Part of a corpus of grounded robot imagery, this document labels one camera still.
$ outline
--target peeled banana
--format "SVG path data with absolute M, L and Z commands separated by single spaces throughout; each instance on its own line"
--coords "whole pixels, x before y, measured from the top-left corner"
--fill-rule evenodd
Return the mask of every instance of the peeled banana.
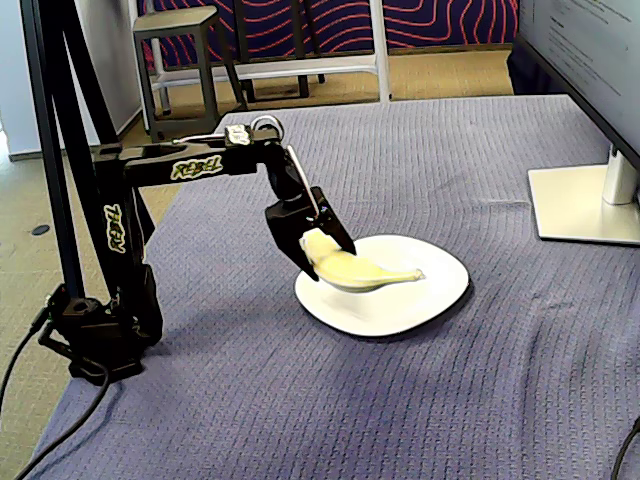
M 300 246 L 313 269 L 325 282 L 350 292 L 364 293 L 393 283 L 415 282 L 424 278 L 422 271 L 391 272 L 367 258 L 345 252 L 322 230 L 305 232 Z

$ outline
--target robotic arm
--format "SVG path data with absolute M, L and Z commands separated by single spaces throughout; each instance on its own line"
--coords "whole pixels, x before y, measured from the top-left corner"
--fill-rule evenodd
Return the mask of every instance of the robotic arm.
M 104 373 L 83 359 L 104 365 L 112 380 L 142 371 L 143 350 L 162 335 L 153 271 L 144 263 L 145 232 L 138 215 L 136 189 L 188 182 L 218 175 L 244 175 L 266 166 L 278 201 L 265 211 L 278 248 L 312 279 L 318 276 L 300 247 L 314 228 L 355 255 L 355 245 L 319 187 L 310 187 L 293 148 L 281 144 L 284 130 L 271 116 L 251 125 L 226 127 L 224 135 L 201 135 L 173 143 L 123 148 L 104 145 L 94 170 L 108 245 L 101 262 L 111 301 L 70 298 L 64 286 L 51 296 L 38 317 L 47 322 L 40 343 L 71 360 L 73 376 L 101 384 Z M 54 340 L 54 331 L 68 344 Z

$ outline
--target stool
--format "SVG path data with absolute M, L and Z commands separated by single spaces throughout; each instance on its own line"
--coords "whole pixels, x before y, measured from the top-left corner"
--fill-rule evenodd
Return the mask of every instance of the stool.
M 214 6 L 183 8 L 167 10 L 164 12 L 148 13 L 139 17 L 133 25 L 133 39 L 136 47 L 140 82 L 142 84 L 143 103 L 149 120 L 149 133 L 154 142 L 164 140 L 165 133 L 209 133 L 220 122 L 220 113 L 216 103 L 216 92 L 211 73 L 211 60 L 209 58 L 209 42 L 207 32 L 213 27 L 218 36 L 218 43 L 229 81 L 233 88 L 236 100 L 243 109 L 247 109 L 247 103 L 242 94 L 238 74 L 233 65 L 233 58 L 229 46 L 224 37 L 224 31 L 220 26 L 218 9 Z M 151 81 L 147 72 L 147 64 L 144 58 L 142 42 L 147 39 L 169 37 L 174 35 L 193 35 L 196 53 L 198 55 L 198 70 L 202 85 L 205 114 L 199 118 L 188 119 L 159 119 L 155 112 Z

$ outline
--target textured cloth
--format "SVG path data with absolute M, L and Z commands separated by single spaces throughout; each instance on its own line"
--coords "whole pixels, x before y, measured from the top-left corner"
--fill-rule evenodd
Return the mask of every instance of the textured cloth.
M 541 241 L 526 174 L 606 161 L 588 118 L 564 96 L 275 114 L 354 238 L 439 245 L 473 295 L 397 341 L 344 335 L 295 298 L 264 170 L 185 185 L 147 250 L 164 338 L 39 478 L 607 478 L 640 414 L 638 253 Z M 96 391 L 72 380 L 42 444 Z

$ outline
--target patterned wall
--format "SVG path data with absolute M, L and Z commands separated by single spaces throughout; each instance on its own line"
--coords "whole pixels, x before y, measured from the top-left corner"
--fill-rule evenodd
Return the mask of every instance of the patterned wall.
M 235 55 L 233 0 L 154 0 L 156 10 L 216 5 L 227 41 Z M 371 50 L 368 2 L 311 0 L 321 51 Z M 518 0 L 385 0 L 384 13 L 390 49 L 433 45 L 511 42 L 517 29 Z M 144 0 L 139 0 L 142 12 Z M 288 0 L 243 0 L 249 51 L 252 57 L 291 55 L 294 51 Z M 311 51 L 309 28 L 303 16 L 303 34 Z M 219 60 L 218 45 L 210 35 L 210 52 Z M 162 39 L 165 64 L 188 65 L 196 58 L 188 36 Z M 147 58 L 151 51 L 147 48 Z

